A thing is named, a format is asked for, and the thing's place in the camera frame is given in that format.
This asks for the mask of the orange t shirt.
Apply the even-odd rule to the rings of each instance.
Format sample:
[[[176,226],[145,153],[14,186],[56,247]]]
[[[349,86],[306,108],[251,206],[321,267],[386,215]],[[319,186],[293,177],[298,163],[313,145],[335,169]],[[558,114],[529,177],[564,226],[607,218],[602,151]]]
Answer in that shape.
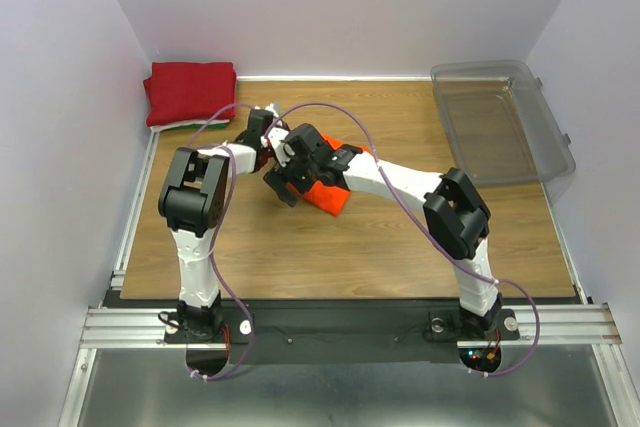
[[[369,153],[369,150],[325,136],[310,125],[304,125],[302,130],[294,134],[288,145],[295,156],[328,158],[326,168],[320,172],[311,189],[306,193],[295,191],[322,211],[338,216],[350,197],[344,180],[348,164],[356,155]]]

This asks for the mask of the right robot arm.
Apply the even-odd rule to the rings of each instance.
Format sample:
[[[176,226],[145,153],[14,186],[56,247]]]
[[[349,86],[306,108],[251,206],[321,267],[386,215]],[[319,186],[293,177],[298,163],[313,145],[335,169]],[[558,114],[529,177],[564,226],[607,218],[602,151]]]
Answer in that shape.
[[[261,143],[276,161],[265,179],[290,204],[289,186],[306,192],[315,182],[398,202],[452,264],[463,331],[482,337],[495,328],[501,297],[489,262],[491,213],[463,171],[418,171],[379,160],[372,150],[333,147],[307,123],[291,131],[274,126],[261,135]]]

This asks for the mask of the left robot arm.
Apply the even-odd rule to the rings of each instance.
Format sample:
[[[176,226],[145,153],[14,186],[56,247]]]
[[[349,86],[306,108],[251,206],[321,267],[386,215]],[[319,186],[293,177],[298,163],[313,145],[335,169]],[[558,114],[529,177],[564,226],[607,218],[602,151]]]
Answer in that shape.
[[[249,112],[246,129],[225,148],[178,148],[170,163],[158,199],[176,245],[180,292],[174,313],[161,321],[170,335],[209,342],[222,333],[220,287],[212,266],[215,229],[223,219],[227,181],[251,174],[270,157],[261,137],[279,117],[270,104]]]

